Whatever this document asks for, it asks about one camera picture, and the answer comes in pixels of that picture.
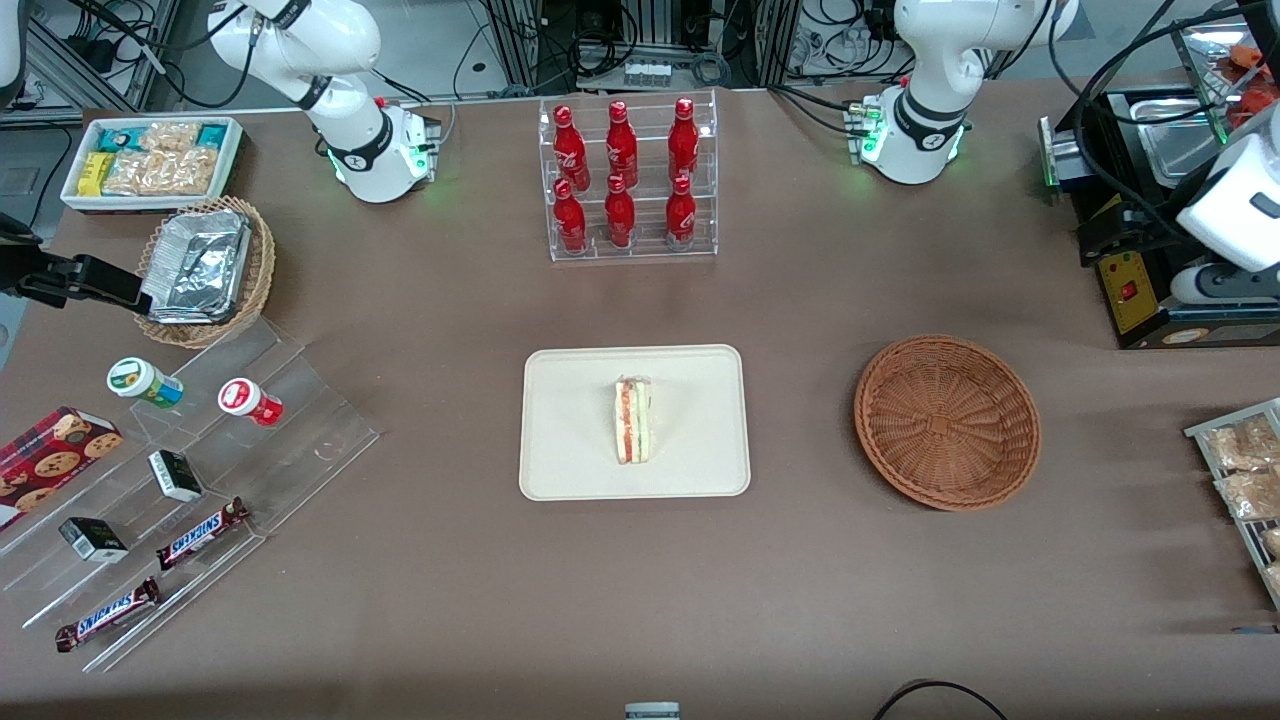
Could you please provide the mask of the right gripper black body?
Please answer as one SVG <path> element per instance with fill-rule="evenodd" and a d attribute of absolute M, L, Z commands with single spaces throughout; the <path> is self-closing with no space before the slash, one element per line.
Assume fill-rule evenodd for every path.
<path fill-rule="evenodd" d="M 1 292 L 18 296 L 27 275 L 44 269 L 41 240 L 23 222 L 1 214 Z"/>

